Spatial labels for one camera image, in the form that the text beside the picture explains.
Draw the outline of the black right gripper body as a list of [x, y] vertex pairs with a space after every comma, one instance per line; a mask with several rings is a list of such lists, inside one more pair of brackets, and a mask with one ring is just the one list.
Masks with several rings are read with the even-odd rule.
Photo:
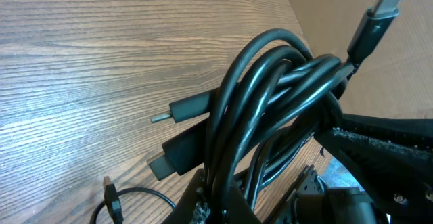
[[310, 165], [299, 174], [264, 223], [388, 224], [389, 216], [357, 187], [329, 188]]

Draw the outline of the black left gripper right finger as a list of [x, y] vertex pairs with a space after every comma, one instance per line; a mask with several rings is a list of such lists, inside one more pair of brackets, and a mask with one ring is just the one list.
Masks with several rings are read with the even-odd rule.
[[236, 183], [231, 184], [227, 198], [227, 222], [229, 224], [261, 224]]

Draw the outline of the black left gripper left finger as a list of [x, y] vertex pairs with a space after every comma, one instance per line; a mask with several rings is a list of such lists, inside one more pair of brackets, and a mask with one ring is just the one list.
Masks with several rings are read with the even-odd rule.
[[210, 215], [204, 187], [204, 169], [192, 177], [175, 209], [163, 224], [205, 224]]

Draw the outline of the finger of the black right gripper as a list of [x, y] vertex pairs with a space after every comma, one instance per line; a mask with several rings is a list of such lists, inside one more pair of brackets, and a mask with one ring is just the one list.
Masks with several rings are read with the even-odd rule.
[[432, 119], [389, 119], [343, 114], [342, 130], [405, 146], [432, 146]]
[[431, 217], [432, 154], [371, 137], [332, 129], [315, 139], [393, 217]]

